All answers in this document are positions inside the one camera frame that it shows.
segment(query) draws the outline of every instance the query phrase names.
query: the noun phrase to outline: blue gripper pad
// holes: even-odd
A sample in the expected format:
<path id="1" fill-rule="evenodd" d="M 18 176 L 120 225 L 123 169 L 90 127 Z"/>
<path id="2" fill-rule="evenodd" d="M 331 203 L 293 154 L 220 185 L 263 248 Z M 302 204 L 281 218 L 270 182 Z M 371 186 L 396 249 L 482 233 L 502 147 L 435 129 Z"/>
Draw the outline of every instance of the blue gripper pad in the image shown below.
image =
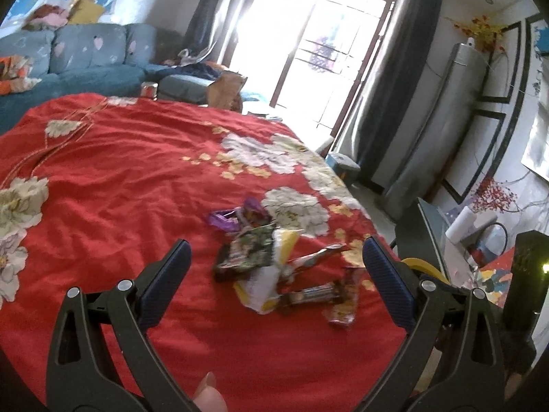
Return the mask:
<path id="1" fill-rule="evenodd" d="M 156 327 L 190 268 L 190 245 L 179 240 L 161 261 L 161 268 L 139 299 L 137 325 L 145 331 Z"/>
<path id="2" fill-rule="evenodd" d="M 396 271 L 392 260 L 373 238 L 369 238 L 362 246 L 362 261 L 393 322 L 410 334 L 416 326 L 414 316 L 416 300 Z"/>

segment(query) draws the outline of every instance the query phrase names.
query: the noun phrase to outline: curtain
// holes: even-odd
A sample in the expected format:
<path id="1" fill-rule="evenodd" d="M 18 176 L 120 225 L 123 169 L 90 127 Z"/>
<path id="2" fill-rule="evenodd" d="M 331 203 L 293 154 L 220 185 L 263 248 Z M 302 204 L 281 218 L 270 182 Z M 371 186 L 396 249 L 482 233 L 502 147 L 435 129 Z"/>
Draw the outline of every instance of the curtain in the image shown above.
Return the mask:
<path id="1" fill-rule="evenodd" d="M 185 34 L 189 61 L 199 62 L 219 40 L 231 0 L 200 0 Z"/>
<path id="2" fill-rule="evenodd" d="M 369 181 L 389 148 L 423 73 L 442 0 L 411 0 L 393 53 L 360 128 L 359 180 Z"/>
<path id="3" fill-rule="evenodd" d="M 369 181 L 416 91 L 438 24 L 442 0 L 398 0 L 356 111 L 341 130 L 334 151 L 361 167 Z"/>

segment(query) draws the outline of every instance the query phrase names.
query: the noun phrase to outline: dark gray curtain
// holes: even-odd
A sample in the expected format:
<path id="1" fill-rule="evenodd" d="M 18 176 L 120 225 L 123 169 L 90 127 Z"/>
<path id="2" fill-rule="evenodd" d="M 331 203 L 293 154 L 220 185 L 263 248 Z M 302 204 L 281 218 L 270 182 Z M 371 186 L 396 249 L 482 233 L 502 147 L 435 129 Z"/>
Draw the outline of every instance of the dark gray curtain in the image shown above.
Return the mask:
<path id="1" fill-rule="evenodd" d="M 398 130 L 423 73 L 442 0 L 411 0 L 360 129 L 359 180 L 368 183 Z"/>
<path id="2" fill-rule="evenodd" d="M 185 48 L 197 61 L 204 59 L 215 46 L 213 38 L 226 14 L 218 14 L 220 0 L 200 0 L 185 34 Z"/>

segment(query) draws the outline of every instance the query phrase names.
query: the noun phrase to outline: red berry branch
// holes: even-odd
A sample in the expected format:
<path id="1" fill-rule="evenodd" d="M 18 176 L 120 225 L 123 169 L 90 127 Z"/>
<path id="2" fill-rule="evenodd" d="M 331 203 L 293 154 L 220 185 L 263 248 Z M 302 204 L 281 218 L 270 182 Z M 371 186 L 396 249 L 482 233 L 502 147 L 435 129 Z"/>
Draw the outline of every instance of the red berry branch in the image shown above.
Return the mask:
<path id="1" fill-rule="evenodd" d="M 471 23 L 460 23 L 452 19 L 448 20 L 454 24 L 455 29 L 460 30 L 467 37 L 473 37 L 479 51 L 491 53 L 498 47 L 502 53 L 505 52 L 505 48 L 502 45 L 498 46 L 498 41 L 503 38 L 503 30 L 506 28 L 506 25 L 491 24 L 489 17 L 485 15 L 474 18 L 471 20 Z"/>
<path id="2" fill-rule="evenodd" d="M 516 205 L 516 201 L 517 194 L 509 187 L 504 187 L 493 178 L 485 178 L 475 191 L 470 209 L 475 213 L 487 210 L 504 213 L 509 212 L 509 208 L 512 204 Z"/>

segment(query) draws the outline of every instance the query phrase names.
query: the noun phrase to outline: sofa cushion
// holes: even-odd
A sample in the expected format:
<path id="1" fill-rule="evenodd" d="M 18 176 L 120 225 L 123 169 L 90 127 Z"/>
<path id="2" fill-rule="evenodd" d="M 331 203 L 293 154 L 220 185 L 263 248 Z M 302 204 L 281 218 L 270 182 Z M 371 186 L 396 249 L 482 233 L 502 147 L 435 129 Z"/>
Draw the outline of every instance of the sofa cushion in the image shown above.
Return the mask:
<path id="1" fill-rule="evenodd" d="M 0 57 L 15 54 L 34 59 L 29 77 L 42 77 L 48 73 L 52 31 L 18 31 L 0 39 Z"/>
<path id="2" fill-rule="evenodd" d="M 87 70 L 65 71 L 59 79 L 67 94 L 98 93 L 103 96 L 139 96 L 145 72 L 130 65 L 106 65 Z"/>
<path id="3" fill-rule="evenodd" d="M 166 77 L 166 71 L 171 70 L 171 67 L 166 65 L 146 64 L 137 66 L 145 71 L 147 81 L 157 83 Z"/>
<path id="4" fill-rule="evenodd" d="M 181 102 L 203 105 L 206 90 L 212 81 L 194 76 L 168 76 L 158 84 L 158 91 Z"/>
<path id="5" fill-rule="evenodd" d="M 128 65 L 159 64 L 175 59 L 183 49 L 183 35 L 148 24 L 128 24 L 126 61 Z"/>
<path id="6" fill-rule="evenodd" d="M 119 24 L 75 24 L 56 31 L 50 73 L 124 63 L 126 29 Z"/>
<path id="7" fill-rule="evenodd" d="M 59 76 L 47 74 L 29 91 L 0 96 L 0 134 L 13 128 L 27 110 L 66 94 L 67 88 Z"/>

